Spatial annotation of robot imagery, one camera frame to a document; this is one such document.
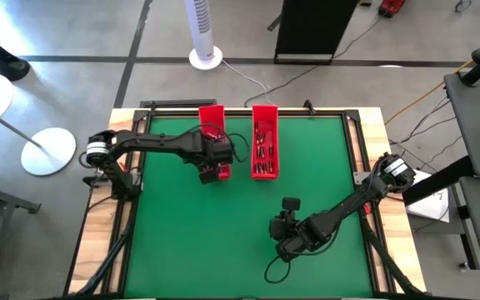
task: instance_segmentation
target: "red object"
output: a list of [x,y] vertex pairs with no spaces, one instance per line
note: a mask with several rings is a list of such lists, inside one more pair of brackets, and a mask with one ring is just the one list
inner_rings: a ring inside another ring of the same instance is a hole
[[124,172],[127,171],[127,167],[125,167],[125,164],[123,162],[118,162],[117,164],[120,165],[120,168],[122,169],[122,171],[124,171]]
[[[210,123],[225,132],[225,111],[223,110],[223,105],[200,107],[199,122],[201,124]],[[201,126],[201,131],[209,138],[226,138],[223,132],[212,126]],[[229,179],[231,177],[231,165],[222,165],[218,177],[220,180]]]
[[364,212],[366,212],[366,214],[372,213],[372,208],[369,203],[364,204]]
[[399,12],[404,3],[405,0],[382,0],[378,13],[383,17],[391,18]]
[[254,105],[252,109],[251,178],[274,180],[279,174],[278,108]]

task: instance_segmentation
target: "white paper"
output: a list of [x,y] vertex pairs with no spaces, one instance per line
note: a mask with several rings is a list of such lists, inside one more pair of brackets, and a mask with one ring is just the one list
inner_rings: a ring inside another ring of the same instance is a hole
[[[414,184],[419,183],[425,178],[431,176],[422,171],[414,170]],[[449,206],[448,190],[444,188],[433,195],[426,197],[412,205],[407,206],[407,213],[415,214],[425,218],[440,220],[449,223],[449,212],[446,212]]]

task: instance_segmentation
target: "table leg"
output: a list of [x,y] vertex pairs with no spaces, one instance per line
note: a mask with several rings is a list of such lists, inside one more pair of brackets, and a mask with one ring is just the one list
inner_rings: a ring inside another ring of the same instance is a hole
[[470,270],[479,270],[479,261],[477,259],[477,252],[475,251],[474,243],[472,239],[466,233],[460,235],[460,240],[462,242],[462,248],[464,249],[464,254],[466,254],[466,264],[467,268]]
[[473,171],[470,157],[463,157],[439,172],[434,173],[431,177],[411,186],[407,191],[403,192],[403,201],[406,206],[411,205],[458,182],[458,179],[461,177],[474,175],[475,172]]
[[32,143],[33,145],[35,145],[36,147],[38,147],[38,148],[41,148],[41,147],[42,147],[39,143],[33,141],[33,139],[30,138],[30,137],[28,137],[25,133],[19,131],[19,130],[18,130],[17,128],[15,128],[13,125],[5,122],[5,121],[4,121],[3,119],[1,119],[1,118],[0,118],[0,123],[1,123],[3,126],[5,126],[6,128],[12,130],[14,133],[16,133],[17,135],[19,135],[20,137],[25,138],[28,142],[31,142],[31,143]]
[[30,213],[38,213],[38,210],[40,210],[40,204],[21,199],[20,197],[14,197],[13,195],[9,195],[5,192],[0,192],[0,201],[9,203],[10,205],[15,205],[19,208],[25,208]]

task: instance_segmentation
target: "tower fan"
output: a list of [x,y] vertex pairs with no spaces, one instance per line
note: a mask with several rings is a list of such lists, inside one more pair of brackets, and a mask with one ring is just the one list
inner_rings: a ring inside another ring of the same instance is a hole
[[186,0],[193,50],[190,63],[199,70],[212,70],[223,58],[222,51],[214,46],[208,0]]

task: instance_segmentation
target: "wooden table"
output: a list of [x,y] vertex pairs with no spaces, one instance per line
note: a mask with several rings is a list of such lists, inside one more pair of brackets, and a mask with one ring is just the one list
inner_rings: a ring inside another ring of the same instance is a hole
[[[280,108],[281,110],[297,108]],[[354,109],[358,110],[362,125],[362,135],[367,149],[367,156],[370,167],[377,161],[378,157],[383,153],[389,152],[388,136],[384,127],[383,115],[378,107],[360,107],[360,108],[318,108],[317,110],[338,110]],[[137,109],[119,108],[112,110],[112,115],[109,122],[109,129],[112,130],[131,130],[133,126],[133,116]],[[357,130],[354,122],[349,121],[349,128],[353,145],[358,143]],[[357,160],[358,171],[363,170],[363,163],[360,159],[361,153],[359,147],[353,147],[354,156]],[[125,162],[125,157],[120,158],[121,162]],[[132,166],[138,163],[138,154],[132,158]],[[107,197],[110,194],[110,187],[100,187],[94,189],[89,205]],[[122,216],[122,230],[127,222],[128,212],[131,203],[125,203]],[[99,265],[106,257],[110,243],[111,233],[113,230],[114,215],[117,208],[117,202],[114,200],[107,200],[106,202],[97,205],[91,210],[86,219],[83,221],[82,236],[79,238],[79,243],[76,247],[76,255],[74,264],[70,270],[70,277],[68,278],[65,292],[74,293],[78,291],[88,279],[98,269]],[[403,202],[385,198],[380,204],[380,213],[382,219],[382,227],[385,232],[387,241],[387,249],[401,268],[403,273],[410,279],[412,284],[417,288],[425,291],[425,283],[423,281],[422,271],[418,261],[418,255],[414,246],[413,235],[408,224],[407,213]],[[374,226],[371,216],[369,221]],[[374,261],[377,270],[377,277],[379,280],[379,289],[387,291],[387,283],[384,280],[384,268],[380,258],[374,251]],[[115,291],[118,287],[118,279],[120,273],[120,266],[123,253],[118,255],[117,261],[114,263],[111,276],[110,291]],[[397,286],[397,291],[402,292],[401,288]]]

